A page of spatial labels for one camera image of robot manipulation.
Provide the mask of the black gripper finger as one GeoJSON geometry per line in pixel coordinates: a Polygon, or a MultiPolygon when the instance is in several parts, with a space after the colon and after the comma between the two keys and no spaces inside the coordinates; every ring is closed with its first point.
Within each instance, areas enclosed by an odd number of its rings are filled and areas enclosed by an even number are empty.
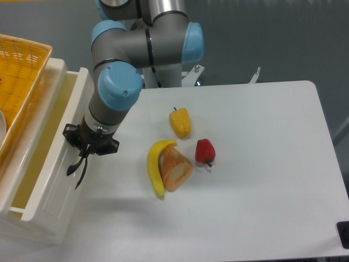
{"type": "Polygon", "coordinates": [[[86,149],[82,149],[79,153],[79,157],[87,158],[90,154],[96,154],[98,156],[103,156],[107,154],[117,153],[119,148],[119,141],[111,139],[105,141],[103,145],[92,146],[88,145],[86,149]]]}
{"type": "Polygon", "coordinates": [[[80,125],[74,125],[67,123],[63,130],[63,136],[68,141],[68,143],[75,148],[81,148],[82,142],[81,142],[81,136],[79,133],[79,127],[80,125]]]}

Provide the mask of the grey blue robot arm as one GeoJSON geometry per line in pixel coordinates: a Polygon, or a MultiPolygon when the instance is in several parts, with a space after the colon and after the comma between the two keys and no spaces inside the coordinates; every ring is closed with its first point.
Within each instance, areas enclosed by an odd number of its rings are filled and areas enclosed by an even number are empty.
{"type": "Polygon", "coordinates": [[[103,20],[92,30],[94,93],[81,122],[63,135],[81,159],[118,150],[113,138],[136,103],[139,69],[199,61],[203,32],[190,22],[184,1],[96,1],[103,20]]]}

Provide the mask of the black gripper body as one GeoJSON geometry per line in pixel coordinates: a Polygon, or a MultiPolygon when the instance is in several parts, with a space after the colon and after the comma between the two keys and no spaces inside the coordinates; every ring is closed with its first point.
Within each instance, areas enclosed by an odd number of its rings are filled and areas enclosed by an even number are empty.
{"type": "Polygon", "coordinates": [[[93,131],[85,121],[82,121],[79,127],[81,136],[81,149],[86,149],[88,145],[97,146],[103,145],[108,140],[112,139],[112,134],[103,134],[103,131],[93,131]]]}

